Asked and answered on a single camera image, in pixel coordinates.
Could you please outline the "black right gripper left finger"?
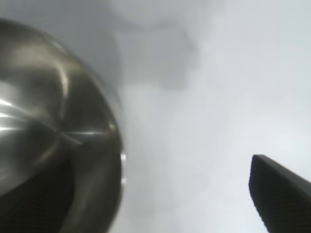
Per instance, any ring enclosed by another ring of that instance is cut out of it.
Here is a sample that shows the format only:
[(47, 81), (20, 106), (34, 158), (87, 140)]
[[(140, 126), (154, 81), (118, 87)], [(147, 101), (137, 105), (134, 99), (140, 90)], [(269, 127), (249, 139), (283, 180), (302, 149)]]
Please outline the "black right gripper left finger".
[(57, 233), (73, 200), (72, 164), (41, 172), (0, 198), (2, 233)]

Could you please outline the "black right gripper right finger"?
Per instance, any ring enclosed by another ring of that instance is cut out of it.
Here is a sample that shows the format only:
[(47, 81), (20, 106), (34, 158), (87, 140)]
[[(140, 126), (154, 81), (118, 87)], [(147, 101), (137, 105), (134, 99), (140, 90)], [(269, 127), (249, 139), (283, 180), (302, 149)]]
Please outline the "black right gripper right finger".
[(311, 231), (310, 182), (265, 155), (254, 155), (248, 186), (268, 232)]

